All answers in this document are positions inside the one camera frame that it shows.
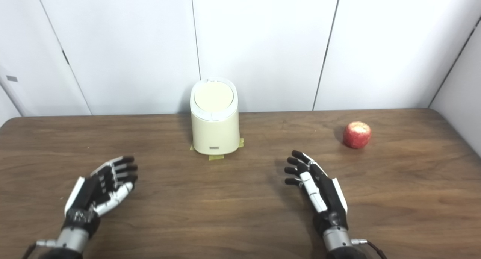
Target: robotic hand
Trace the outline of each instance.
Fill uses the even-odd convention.
[[[65,221],[56,240],[39,240],[35,247],[51,247],[40,259],[82,259],[88,240],[100,225],[100,217],[118,206],[134,189],[137,165],[134,157],[121,156],[105,162],[90,177],[79,177],[65,205]]]
[[[366,259],[366,255],[354,245],[368,244],[382,259],[387,259],[383,251],[366,239],[350,239],[347,234],[347,203],[336,178],[331,179],[326,172],[305,153],[292,151],[287,162],[296,167],[285,167],[284,171],[295,175],[287,178],[287,185],[296,185],[307,192],[316,214],[314,227],[324,239],[328,251],[327,259]]]

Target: door hinge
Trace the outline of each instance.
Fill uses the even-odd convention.
[[[67,55],[65,55],[65,51],[64,51],[64,50],[62,50],[62,54],[64,55],[65,60],[67,61],[67,64],[70,65],[70,62],[68,62]]]

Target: table surface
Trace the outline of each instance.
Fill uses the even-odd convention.
[[[340,143],[355,120],[373,130],[364,149]],[[10,120],[0,129],[0,257],[56,238],[77,177],[133,154],[136,189],[103,217],[85,258],[322,259],[310,202],[283,184],[293,149],[338,177],[350,236],[389,259],[481,257],[481,160],[437,112],[245,113],[240,132],[244,148],[209,161],[189,150],[189,115]]]

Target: beige container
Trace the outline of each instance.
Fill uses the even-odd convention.
[[[191,92],[193,146],[210,156],[232,153],[239,148],[237,90],[227,79],[197,82]]]

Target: black cable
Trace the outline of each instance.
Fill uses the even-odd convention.
[[[379,257],[381,257],[382,259],[388,259],[385,256],[384,252],[378,247],[376,247],[376,245],[372,244],[370,241],[368,241],[368,245],[371,246],[371,248],[373,248],[378,253]]]
[[[25,254],[22,256],[22,259],[28,259],[35,248],[36,248],[36,243],[31,244],[25,251]]]

